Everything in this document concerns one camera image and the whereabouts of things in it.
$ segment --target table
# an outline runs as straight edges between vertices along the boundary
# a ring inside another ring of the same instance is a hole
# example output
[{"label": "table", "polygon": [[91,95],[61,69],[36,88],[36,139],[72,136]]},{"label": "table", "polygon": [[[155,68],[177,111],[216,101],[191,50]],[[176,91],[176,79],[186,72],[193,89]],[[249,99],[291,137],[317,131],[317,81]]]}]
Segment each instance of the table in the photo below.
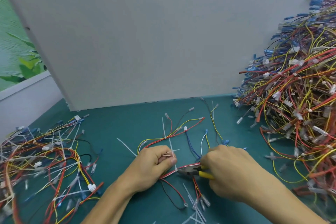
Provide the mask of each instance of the table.
[{"label": "table", "polygon": [[[205,100],[210,107],[212,107],[211,98],[205,98]],[[214,113],[214,121],[223,139],[229,139],[230,146],[240,148],[247,147],[247,151],[250,155],[260,163],[263,168],[274,173],[271,161],[264,157],[264,155],[269,155],[270,149],[259,133],[259,125],[250,128],[250,125],[254,123],[254,119],[248,118],[247,115],[239,125],[236,124],[239,117],[241,117],[247,109],[237,109],[232,106],[231,96],[216,96],[212,97],[212,100],[214,105],[217,103],[219,104],[219,107]],[[104,191],[119,175],[122,174],[134,159],[134,155],[129,152],[116,137],[123,140],[124,143],[136,152],[137,146],[142,140],[162,137],[162,117],[164,118],[165,124],[170,126],[170,123],[168,123],[168,120],[165,117],[165,113],[168,113],[173,121],[173,126],[175,126],[180,117],[191,107],[194,107],[195,109],[183,118],[183,122],[189,119],[205,117],[203,122],[188,132],[193,147],[198,154],[200,154],[200,142],[206,129],[208,129],[210,146],[214,147],[217,143],[215,141],[215,131],[208,109],[205,103],[199,98],[106,107],[79,112],[70,112],[65,101],[61,100],[32,123],[30,128],[41,128],[41,131],[46,131],[59,120],[67,121],[75,115],[80,115],[82,117],[86,114],[90,114],[90,116],[85,118],[85,121],[82,122],[81,130],[85,130],[83,139],[91,142],[95,152],[99,152],[101,148],[103,149],[97,162],[97,168],[93,175],[93,179],[96,184],[99,184],[102,181],[104,182]],[[186,125],[190,127],[195,123],[196,121]],[[195,157],[188,148],[185,134],[173,137],[171,143],[174,150],[179,149],[176,151],[178,167],[195,162]],[[164,140],[158,144],[169,145],[169,141]],[[282,152],[292,153],[293,151],[293,145],[288,141],[276,142],[275,145],[276,148]],[[77,151],[79,154],[87,153],[90,151],[89,145],[86,142],[80,142]],[[206,151],[207,145],[206,142],[203,142],[203,152]],[[88,158],[83,157],[82,161],[83,164],[86,164]],[[277,160],[276,162],[278,168],[284,163],[282,160]],[[296,181],[300,178],[294,170],[288,170],[283,174],[283,177],[291,181]],[[189,203],[187,209],[183,211],[176,209],[164,194],[161,184],[156,183],[149,190],[138,193],[131,199],[120,220],[120,224],[152,224],[154,221],[156,221],[156,224],[179,224],[185,221],[194,211],[191,209],[191,204],[187,193],[183,188],[183,183],[187,186],[192,196],[195,197],[193,183],[190,179],[178,174],[171,175],[167,178],[167,181],[175,186]],[[30,223],[42,222],[45,209],[53,198],[53,191],[47,189],[29,202],[24,202],[24,200],[33,192],[41,188],[45,183],[47,183],[47,178],[36,178],[35,180],[30,181],[29,189],[27,191],[23,189],[23,184],[18,184],[15,187],[20,217],[24,223],[27,223],[28,219],[38,209],[39,211],[31,219]],[[198,183],[201,192],[206,195],[212,204],[204,213],[204,217],[208,224],[270,223],[254,209],[243,203],[218,198],[209,188],[206,179],[198,179]],[[182,205],[177,193],[168,185],[166,186],[166,189],[171,197],[177,203]],[[78,212],[71,220],[71,223],[80,223],[95,203],[96,201],[92,200],[87,201],[80,206]],[[12,223],[12,220],[7,219],[6,223]]]}]

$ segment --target wire bundle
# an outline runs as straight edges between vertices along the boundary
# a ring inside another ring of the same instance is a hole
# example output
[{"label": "wire bundle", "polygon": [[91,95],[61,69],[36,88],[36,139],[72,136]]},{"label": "wire bundle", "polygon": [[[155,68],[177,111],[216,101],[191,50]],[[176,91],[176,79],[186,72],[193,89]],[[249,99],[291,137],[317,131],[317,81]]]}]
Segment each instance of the wire bundle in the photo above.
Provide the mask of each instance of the wire bundle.
[{"label": "wire bundle", "polygon": [[[336,0],[311,0],[310,5],[312,12],[285,18],[292,21],[279,24],[264,56],[255,54],[239,72],[245,78],[235,87],[233,101],[237,107],[251,106],[251,127],[265,117],[268,127],[260,131],[271,149],[274,141],[294,142],[292,155],[274,151],[294,165],[303,162],[308,174],[299,172],[298,182],[309,181],[308,194],[336,202]],[[282,137],[270,138],[276,133]],[[273,164],[277,158],[267,157]]]},{"label": "wire bundle", "polygon": [[[0,145],[0,178],[2,180],[1,187],[5,191],[4,198],[0,200],[1,215],[8,217],[13,214],[14,222],[22,223],[16,204],[14,186],[22,181],[25,183],[25,189],[28,189],[29,180],[35,182],[35,179],[42,176],[45,178],[48,177],[48,183],[28,197],[25,200],[25,204],[28,204],[33,197],[47,188],[54,190],[53,199],[48,200],[50,203],[45,212],[44,223],[61,223],[64,220],[67,220],[68,223],[79,205],[87,200],[99,199],[95,194],[103,183],[96,186],[88,174],[91,166],[91,175],[94,173],[95,162],[98,160],[99,154],[94,163],[84,167],[81,157],[76,151],[78,140],[85,141],[78,139],[84,133],[82,131],[78,135],[78,130],[83,120],[78,117],[78,119],[72,118],[65,124],[60,121],[56,124],[55,128],[48,130],[46,133],[41,133],[39,129],[17,128],[10,137],[5,139]],[[76,134],[73,139],[69,139],[73,131],[76,131]],[[67,184],[64,178],[73,173],[77,173],[77,175],[73,176],[74,179],[70,184]],[[82,189],[81,182],[84,182],[88,186],[87,190]],[[75,191],[77,185],[80,188],[79,191]],[[73,196],[77,200],[75,205],[71,204]],[[66,214],[60,216],[57,208],[65,200],[68,201]],[[28,222],[31,221],[39,209],[31,216]]]}]

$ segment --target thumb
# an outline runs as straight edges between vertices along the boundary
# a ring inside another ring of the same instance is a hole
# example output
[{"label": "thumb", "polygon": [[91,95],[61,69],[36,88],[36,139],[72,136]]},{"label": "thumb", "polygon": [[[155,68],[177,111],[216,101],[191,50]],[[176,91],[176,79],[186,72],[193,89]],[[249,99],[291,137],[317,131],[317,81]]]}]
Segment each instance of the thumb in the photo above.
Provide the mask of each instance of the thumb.
[{"label": "thumb", "polygon": [[171,168],[173,165],[175,165],[177,162],[177,158],[171,157],[166,158],[163,160],[160,164],[154,167],[154,170],[158,176],[162,175],[165,171],[167,171],[169,168]]}]

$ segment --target pliers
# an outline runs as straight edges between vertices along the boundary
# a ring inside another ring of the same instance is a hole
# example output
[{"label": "pliers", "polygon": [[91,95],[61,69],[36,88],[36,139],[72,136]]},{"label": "pliers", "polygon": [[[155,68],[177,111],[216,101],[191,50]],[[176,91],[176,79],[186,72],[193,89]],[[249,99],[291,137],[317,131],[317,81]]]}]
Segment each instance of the pliers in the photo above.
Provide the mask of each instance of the pliers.
[{"label": "pliers", "polygon": [[177,172],[179,174],[188,175],[188,176],[198,175],[200,177],[210,179],[210,180],[215,179],[212,174],[203,172],[203,170],[206,170],[206,167],[199,165],[199,166],[191,166],[191,167],[181,167],[177,169]]}]

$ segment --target wall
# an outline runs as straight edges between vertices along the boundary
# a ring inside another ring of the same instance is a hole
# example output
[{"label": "wall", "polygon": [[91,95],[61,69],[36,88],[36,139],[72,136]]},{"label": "wall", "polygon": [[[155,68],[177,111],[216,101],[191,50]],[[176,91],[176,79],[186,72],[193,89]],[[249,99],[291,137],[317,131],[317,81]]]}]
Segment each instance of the wall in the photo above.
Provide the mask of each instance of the wall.
[{"label": "wall", "polygon": [[28,126],[61,100],[48,71],[0,92],[0,142],[16,127]]},{"label": "wall", "polygon": [[72,110],[232,92],[307,0],[11,0]]}]

